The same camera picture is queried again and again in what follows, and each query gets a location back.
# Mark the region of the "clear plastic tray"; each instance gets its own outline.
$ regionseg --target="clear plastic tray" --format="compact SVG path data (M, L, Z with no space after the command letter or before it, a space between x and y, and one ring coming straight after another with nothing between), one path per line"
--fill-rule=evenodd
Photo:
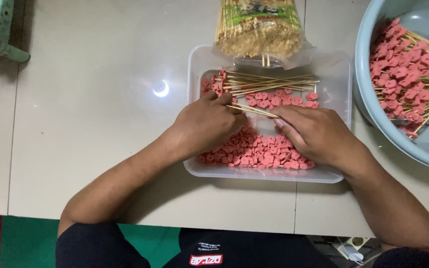
M200 98L201 78L218 73L223 67L231 63L212 54L211 45L195 47L188 61L188 92L187 103L190 104ZM250 73L259 72L266 76L279 76L279 70L250 68ZM319 107L335 110L350 128L352 111L352 70L350 59L344 52L323 52L317 50L312 55L309 65L281 72L283 76L297 74L315 75L320 82L315 92L319 95ZM293 93L305 96L306 93ZM238 99L245 104L244 98ZM259 134L277 135L274 122L265 116L248 114ZM184 162L186 170L198 177L244 178L261 180L280 180L298 182L336 183L343 179L342 174L331 167L316 165L312 169L294 170L285 168L253 168L253 167L209 167L196 161L196 158Z

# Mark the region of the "bag of bamboo skewers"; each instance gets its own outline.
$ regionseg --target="bag of bamboo skewers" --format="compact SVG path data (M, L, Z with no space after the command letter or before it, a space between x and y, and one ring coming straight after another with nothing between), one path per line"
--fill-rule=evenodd
M214 51L235 64L291 69L310 63L294 0L221 0Z

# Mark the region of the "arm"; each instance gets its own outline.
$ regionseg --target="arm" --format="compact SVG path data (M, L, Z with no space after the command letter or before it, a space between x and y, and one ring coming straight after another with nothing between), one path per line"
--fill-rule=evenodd
M211 91L185 107L159 138L69 200L61 215L58 236L74 223L116 220L116 213L131 195L164 168L229 140L247 122L241 111L226 107L232 98L229 93L218 98Z
M339 169L352 186L368 225L385 244L429 251L429 213L375 160L335 111L293 105L272 110L275 123L302 155Z

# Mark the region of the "plastic basin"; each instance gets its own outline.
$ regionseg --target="plastic basin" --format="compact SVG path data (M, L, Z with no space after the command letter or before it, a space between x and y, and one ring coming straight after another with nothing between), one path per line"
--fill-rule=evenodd
M375 95L370 79L368 57L375 25L385 18L401 18L400 24L429 39L429 0L372 0L358 31L355 51L354 97L366 118L400 150L429 166L429 127L413 141L387 118Z
M218 58L211 52L211 45L202 45L193 49L188 61L187 103L200 98L201 78L218 73L230 63ZM275 75L277 70L253 68L251 71L267 71L267 75ZM315 91L319 95L320 107L336 110L345 124L350 128L352 109L352 70L350 59L343 52L323 52L317 50L311 63L301 68L295 68L284 73L286 76L312 73L320 82ZM247 104L244 98L238 98L239 103ZM278 135L274 122L265 116L248 114L258 133ZM285 168L253 168L253 167L209 167L196 161L196 158L184 162L187 171L198 177L245 178L263 180L283 180L299 182L336 183L343 179L342 174L331 167L316 165L308 170L287 170Z

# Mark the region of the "red logo on shorts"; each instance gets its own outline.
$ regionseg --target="red logo on shorts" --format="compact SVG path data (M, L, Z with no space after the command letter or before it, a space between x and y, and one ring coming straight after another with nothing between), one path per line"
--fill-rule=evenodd
M193 256L190 257L190 265L201 266L201 265L215 265L223 263L223 255L204 255L204 256Z

